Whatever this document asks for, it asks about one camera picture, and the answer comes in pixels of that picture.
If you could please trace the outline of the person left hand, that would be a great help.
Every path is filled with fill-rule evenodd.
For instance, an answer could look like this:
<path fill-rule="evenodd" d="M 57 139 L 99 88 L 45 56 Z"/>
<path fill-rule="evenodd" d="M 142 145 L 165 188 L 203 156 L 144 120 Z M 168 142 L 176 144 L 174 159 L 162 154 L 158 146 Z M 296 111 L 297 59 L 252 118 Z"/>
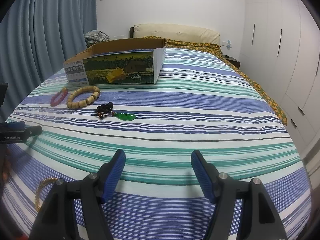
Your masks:
<path fill-rule="evenodd" d="M 8 180 L 11 163 L 10 163 L 11 152 L 7 145 L 1 144 L 1 187 L 4 186 L 5 182 Z"/>

